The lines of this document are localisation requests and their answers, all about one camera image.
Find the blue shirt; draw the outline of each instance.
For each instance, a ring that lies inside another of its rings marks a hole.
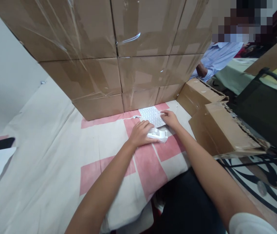
[[[213,75],[222,70],[235,57],[242,45],[242,42],[218,42],[216,44],[212,42],[201,59],[202,64],[208,70],[207,75],[201,80],[207,82]],[[196,69],[190,78],[194,77],[198,77]]]

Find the pink and white sheet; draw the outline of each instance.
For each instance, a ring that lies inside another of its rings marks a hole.
[[[176,102],[171,110],[193,135],[190,115]],[[51,78],[3,131],[15,137],[17,150],[0,178],[0,233],[64,233],[71,217],[102,171],[141,121],[138,110],[86,121]],[[138,148],[101,232],[140,216],[162,185],[187,170],[177,136]]]

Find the white tape dispenser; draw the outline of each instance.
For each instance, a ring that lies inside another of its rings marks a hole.
[[[157,128],[151,128],[147,133],[147,137],[153,139],[159,139],[160,143],[165,143],[168,139],[168,131],[160,131]]]

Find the black chair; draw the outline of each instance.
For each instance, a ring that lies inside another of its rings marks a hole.
[[[235,99],[233,111],[265,138],[277,154],[277,90],[260,81],[267,74],[277,81],[277,75],[263,68]]]

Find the brown cardboard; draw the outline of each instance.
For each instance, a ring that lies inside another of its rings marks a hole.
[[[228,97],[197,78],[189,80],[177,98],[177,102],[191,116],[204,105],[222,100],[226,101]]]
[[[94,99],[121,93],[117,58],[41,62],[71,99]]]
[[[203,106],[190,119],[197,142],[212,156],[237,158],[264,154],[268,145],[255,138],[224,103]]]
[[[158,87],[135,91],[132,93],[122,93],[124,111],[133,111],[145,107],[154,106],[158,94]]]
[[[206,51],[212,41],[212,4],[212,0],[186,0],[171,54]]]
[[[119,56],[169,55],[185,0],[113,0]]]
[[[160,87],[155,105],[175,100],[183,86],[184,84],[173,84]]]
[[[118,58],[123,93],[184,84],[202,55],[170,55]]]
[[[187,82],[203,54],[170,55],[165,69],[164,85],[184,84]]]
[[[270,71],[272,72],[277,69],[277,44],[256,60],[250,67],[248,67],[245,70],[245,73],[256,76],[264,67],[270,68]]]
[[[165,85],[165,68],[169,56],[118,58],[123,93],[142,91]]]
[[[124,113],[121,94],[95,99],[83,97],[72,103],[87,121]]]
[[[39,62],[117,56],[109,0],[0,0],[0,17]]]

